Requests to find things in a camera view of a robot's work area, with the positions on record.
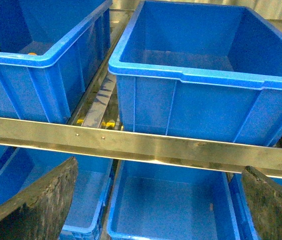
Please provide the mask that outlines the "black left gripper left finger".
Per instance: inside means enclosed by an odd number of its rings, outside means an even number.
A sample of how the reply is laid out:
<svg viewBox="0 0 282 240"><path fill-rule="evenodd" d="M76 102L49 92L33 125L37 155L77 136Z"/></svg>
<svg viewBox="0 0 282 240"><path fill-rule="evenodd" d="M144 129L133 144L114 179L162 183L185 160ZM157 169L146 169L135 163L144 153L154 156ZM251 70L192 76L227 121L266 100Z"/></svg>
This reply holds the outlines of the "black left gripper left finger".
<svg viewBox="0 0 282 240"><path fill-rule="evenodd" d="M0 205L0 240L56 240L69 214L78 177L70 157Z"/></svg>

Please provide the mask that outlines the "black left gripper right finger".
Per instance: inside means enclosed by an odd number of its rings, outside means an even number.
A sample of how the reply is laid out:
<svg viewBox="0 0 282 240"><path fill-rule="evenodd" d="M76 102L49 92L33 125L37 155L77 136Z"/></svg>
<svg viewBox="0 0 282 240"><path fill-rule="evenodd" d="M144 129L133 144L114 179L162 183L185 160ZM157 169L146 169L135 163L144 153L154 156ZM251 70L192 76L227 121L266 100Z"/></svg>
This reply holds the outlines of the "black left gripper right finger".
<svg viewBox="0 0 282 240"><path fill-rule="evenodd" d="M282 185L252 166L241 182L255 230L262 240L282 240Z"/></svg>

